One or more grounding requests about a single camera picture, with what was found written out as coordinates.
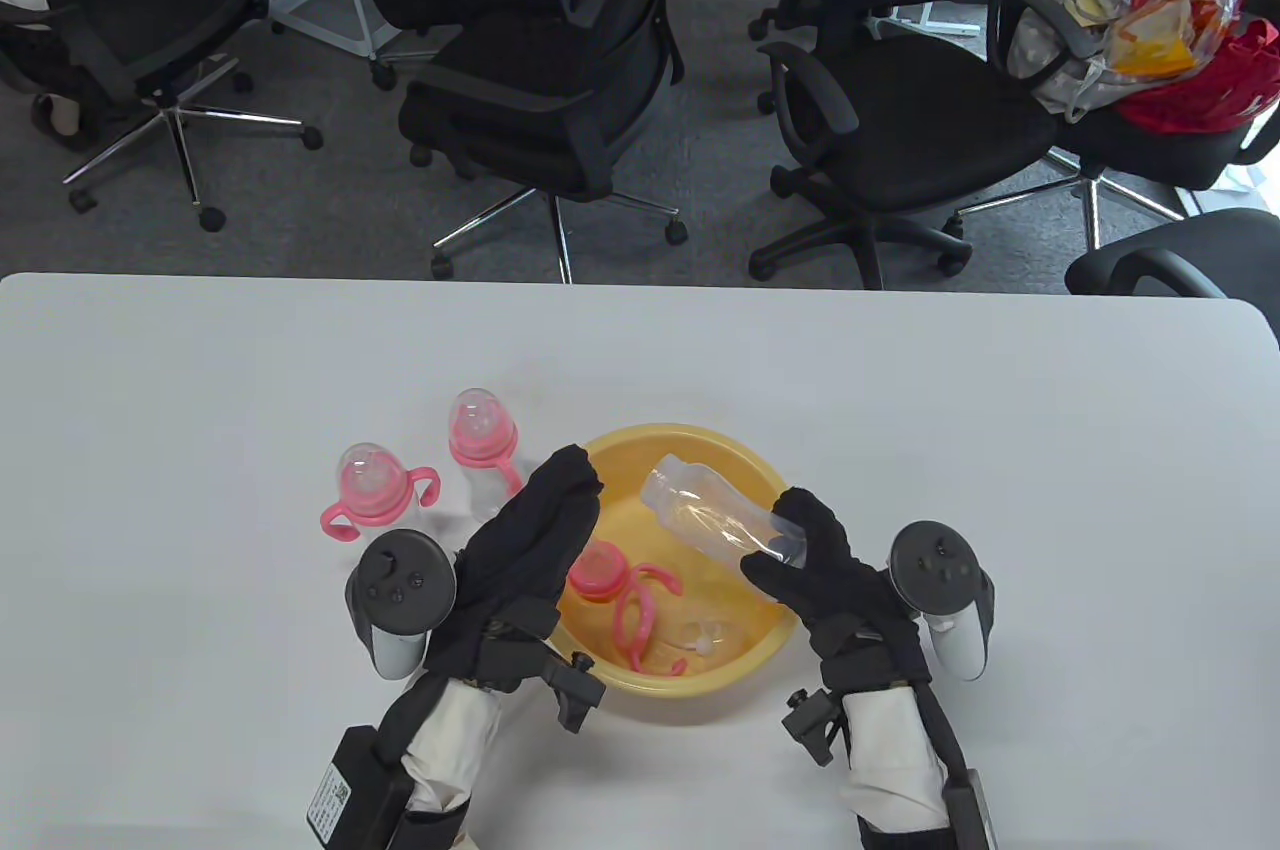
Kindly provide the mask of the person's right hand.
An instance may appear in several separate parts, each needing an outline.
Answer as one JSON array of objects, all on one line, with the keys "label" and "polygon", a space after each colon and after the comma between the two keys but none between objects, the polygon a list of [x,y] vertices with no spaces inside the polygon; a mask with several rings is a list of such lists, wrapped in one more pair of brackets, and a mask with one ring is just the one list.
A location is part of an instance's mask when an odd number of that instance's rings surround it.
[{"label": "person's right hand", "polygon": [[852,556],[835,513],[797,486],[780,495],[773,512],[805,533],[804,566],[755,553],[742,557],[740,568],[800,618],[826,687],[845,696],[929,684],[918,625],[881,573]]}]

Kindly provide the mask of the person's left hand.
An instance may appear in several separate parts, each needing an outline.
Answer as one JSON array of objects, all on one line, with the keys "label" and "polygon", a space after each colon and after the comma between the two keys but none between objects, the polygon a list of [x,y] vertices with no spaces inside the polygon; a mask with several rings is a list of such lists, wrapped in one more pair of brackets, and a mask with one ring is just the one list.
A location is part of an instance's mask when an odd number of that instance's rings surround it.
[{"label": "person's left hand", "polygon": [[602,492],[588,452],[576,444],[534,470],[458,553],[454,604],[429,639],[429,673],[513,693],[541,672],[544,635],[512,625],[509,609],[516,607],[524,623],[549,620],[594,533]]}]

